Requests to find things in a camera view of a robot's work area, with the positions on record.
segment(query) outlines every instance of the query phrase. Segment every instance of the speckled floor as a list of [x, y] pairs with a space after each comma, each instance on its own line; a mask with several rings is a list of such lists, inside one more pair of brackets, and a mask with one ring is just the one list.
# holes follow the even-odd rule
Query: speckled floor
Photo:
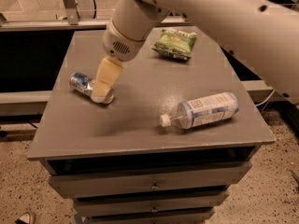
[[[229, 188], [230, 196], [206, 224], [299, 223], [298, 185], [290, 173], [299, 171], [298, 137], [280, 113], [263, 114], [276, 143], [253, 156], [251, 170]], [[48, 185], [49, 174], [39, 162], [26, 160], [35, 129], [10, 124], [2, 131], [7, 137], [0, 138], [0, 223], [14, 223], [25, 211], [36, 214], [36, 224], [76, 223], [72, 202]]]

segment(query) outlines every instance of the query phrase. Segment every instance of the plastic bottle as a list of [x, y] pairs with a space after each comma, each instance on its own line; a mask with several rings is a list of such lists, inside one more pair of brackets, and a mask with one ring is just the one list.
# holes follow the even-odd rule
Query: plastic bottle
[[181, 129], [228, 119], [239, 109], [236, 97], [230, 92], [211, 95], [182, 102], [170, 114], [160, 116], [163, 127], [177, 126]]
[[[94, 83], [95, 83], [94, 78], [86, 76], [80, 72], [74, 73], [69, 79], [69, 85], [71, 88], [89, 97], [91, 97], [93, 93]], [[115, 93], [114, 90], [111, 88], [103, 104], [110, 104], [113, 101], [114, 93]]]

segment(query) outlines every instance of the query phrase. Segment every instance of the drawer knob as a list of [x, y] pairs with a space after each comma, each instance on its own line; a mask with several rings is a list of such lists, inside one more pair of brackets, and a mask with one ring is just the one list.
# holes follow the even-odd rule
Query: drawer knob
[[151, 213], [157, 213], [157, 212], [159, 212], [159, 210], [155, 206], [153, 206], [151, 209]]
[[151, 189], [152, 189], [152, 190], [158, 190], [159, 188], [160, 188], [160, 186], [157, 184], [157, 182], [156, 182], [156, 181], [153, 181], [153, 184], [152, 184]]

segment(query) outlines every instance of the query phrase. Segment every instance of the green chip bag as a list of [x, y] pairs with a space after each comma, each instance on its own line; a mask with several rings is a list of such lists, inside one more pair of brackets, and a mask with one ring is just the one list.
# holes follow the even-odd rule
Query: green chip bag
[[162, 56], [188, 60], [191, 58], [196, 37], [196, 33], [188, 34], [175, 29], [163, 30], [153, 49]]

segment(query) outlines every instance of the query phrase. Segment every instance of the drawer front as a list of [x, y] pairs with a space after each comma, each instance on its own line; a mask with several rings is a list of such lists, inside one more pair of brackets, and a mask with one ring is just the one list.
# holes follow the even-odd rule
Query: drawer front
[[151, 215], [125, 215], [117, 217], [91, 218], [92, 224], [169, 224], [180, 222], [202, 222], [214, 214], [213, 209], [164, 212]]
[[50, 185], [65, 198], [191, 189], [237, 183], [251, 163], [217, 163], [198, 167], [174, 167], [112, 174], [52, 176]]
[[138, 196], [122, 199], [75, 202], [75, 209], [82, 217], [99, 217], [132, 213], [158, 213], [162, 211], [213, 207], [228, 196], [227, 191], [191, 192]]

